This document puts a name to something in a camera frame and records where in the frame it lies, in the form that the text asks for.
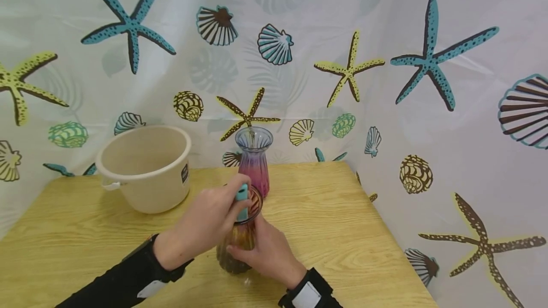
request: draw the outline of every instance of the beige bucket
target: beige bucket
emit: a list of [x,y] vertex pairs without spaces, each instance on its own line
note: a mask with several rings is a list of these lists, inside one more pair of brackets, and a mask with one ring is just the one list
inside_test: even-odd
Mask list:
[[144,126],[112,138],[95,165],[106,190],[122,190],[137,211],[161,213],[188,195],[190,147],[190,137],[180,128]]

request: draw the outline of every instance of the wood grain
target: wood grain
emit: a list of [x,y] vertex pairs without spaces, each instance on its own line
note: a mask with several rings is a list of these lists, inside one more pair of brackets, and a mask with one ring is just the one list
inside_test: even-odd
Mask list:
[[[56,179],[0,242],[0,307],[53,307],[172,225],[200,190],[235,172],[191,170],[189,197],[155,215],[102,190],[97,176]],[[270,186],[264,217],[345,308],[437,307],[346,163],[271,165]],[[210,250],[139,307],[273,308],[284,290],[254,271],[228,275]]]

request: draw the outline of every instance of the black sleeve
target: black sleeve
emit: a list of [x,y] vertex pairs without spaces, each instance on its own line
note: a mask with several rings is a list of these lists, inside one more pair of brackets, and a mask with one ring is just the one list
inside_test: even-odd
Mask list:
[[[184,268],[193,260],[178,270],[184,272]],[[162,269],[154,255],[139,251],[72,294],[57,308],[130,308],[145,300],[137,295],[151,282],[161,282],[159,286],[168,283],[170,279],[166,274],[169,272]]]
[[343,308],[332,293],[331,286],[311,268],[295,289],[286,292],[278,305],[283,308]]

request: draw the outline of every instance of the brown glass vase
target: brown glass vase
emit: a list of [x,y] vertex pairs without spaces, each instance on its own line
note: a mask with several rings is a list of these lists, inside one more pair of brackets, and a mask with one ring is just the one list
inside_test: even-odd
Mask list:
[[244,262],[234,259],[226,250],[228,245],[237,246],[243,250],[253,250],[255,247],[255,218],[263,207],[263,197],[255,187],[251,186],[248,198],[252,201],[251,207],[248,208],[248,218],[235,222],[231,231],[217,245],[217,261],[221,268],[229,273],[238,274],[251,269]]

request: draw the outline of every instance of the glass bottle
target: glass bottle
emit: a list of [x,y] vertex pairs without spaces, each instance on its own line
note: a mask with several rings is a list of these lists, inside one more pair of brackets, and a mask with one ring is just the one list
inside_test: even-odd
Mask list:
[[251,269],[242,261],[236,260],[226,250],[228,245],[237,246],[243,250],[253,250],[255,247],[255,218],[263,208],[263,197],[252,185],[248,190],[248,199],[252,201],[248,208],[248,218],[243,221],[234,222],[232,230],[225,236],[223,241],[217,245],[217,261],[226,272],[238,274]]
[[235,139],[242,149],[242,160],[238,172],[248,175],[253,186],[263,197],[266,197],[270,190],[270,180],[264,153],[274,141],[273,134],[266,128],[250,126],[240,129]]

